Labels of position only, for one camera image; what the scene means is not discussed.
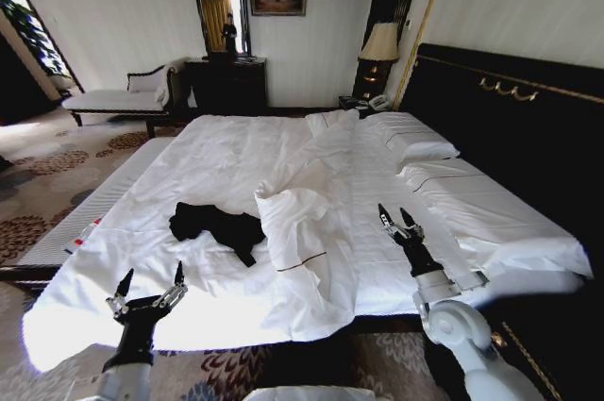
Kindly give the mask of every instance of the wall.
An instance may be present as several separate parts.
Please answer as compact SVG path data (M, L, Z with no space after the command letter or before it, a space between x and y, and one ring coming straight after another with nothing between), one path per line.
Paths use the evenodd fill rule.
M31 0L87 90L205 54L195 0ZM254 17L271 105L319 107L350 93L371 0L308 0L306 17Z
M436 0L423 42L604 68L602 0Z

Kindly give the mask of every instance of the black cloth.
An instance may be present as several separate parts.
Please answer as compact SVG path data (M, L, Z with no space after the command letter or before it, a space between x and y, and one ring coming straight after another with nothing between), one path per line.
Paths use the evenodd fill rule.
M223 38L225 38L226 51L229 54L237 52L235 48L235 37L237 36L237 28L235 25L224 24L223 25Z
M170 218L170 229L179 241L195 239L207 230L214 239L235 250L239 259L247 267L256 263L252 257L252 247L264 239L260 219L248 214L233 215L215 206L193 206L176 204L176 214Z

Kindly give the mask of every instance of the white cushion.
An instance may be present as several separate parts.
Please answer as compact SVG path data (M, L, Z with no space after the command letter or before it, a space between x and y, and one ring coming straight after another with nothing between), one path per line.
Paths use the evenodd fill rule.
M145 110L162 111L153 92L125 92L123 90L96 90L63 101L68 110Z
M414 160L456 158L455 146L409 113L382 112L365 118L391 151L399 168Z
M129 92L154 92L165 77L164 68L150 75L131 75L128 78Z
M400 176L469 263L491 273L505 264L591 275L579 241L465 160L410 163Z

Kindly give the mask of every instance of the white pillow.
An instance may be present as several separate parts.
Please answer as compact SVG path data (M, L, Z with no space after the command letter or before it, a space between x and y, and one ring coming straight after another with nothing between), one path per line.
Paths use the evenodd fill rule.
M470 264L591 276L573 236L462 159L406 165L407 186L442 220Z
M323 113L313 113L305 116L304 119L309 124L312 137L316 137L342 120L347 112L348 110L333 110Z
M149 75L129 75L128 76L128 91L129 92L155 92L161 85L162 76L164 74L163 67L155 73Z
M414 160L453 159L455 146L409 113L382 112L365 118L400 166Z

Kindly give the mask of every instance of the gold handle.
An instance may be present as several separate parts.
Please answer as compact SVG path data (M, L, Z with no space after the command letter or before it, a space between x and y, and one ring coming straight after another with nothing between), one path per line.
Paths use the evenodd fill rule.
M534 101L535 98L537 97L537 94L539 94L539 92L534 92L533 94L529 94L527 96L521 96L520 94L518 94L518 91L515 91L515 92L513 92L513 98L516 101L520 101L520 102Z
M518 87L513 87L511 90L501 90L501 82L495 83L495 91L501 96L515 95L518 93Z
M518 93L518 87L513 87L511 90L503 90L501 88L501 82L496 82L494 84L494 86L489 86L487 85L487 77L483 77L480 80L480 83L478 83L478 85L485 90L486 92L491 92L493 90L495 90L495 92L501 96L512 96L516 101L518 102L526 102L526 101L534 101L537 98L537 94L539 94L539 92L534 92L533 94L528 94L526 96L522 96Z
M501 336L499 332L493 331L491 334L491 341L495 344L495 346L502 348L506 347L508 344L505 339Z
M493 87L487 85L487 77L483 77L478 85L486 92L490 92L495 89L495 85Z

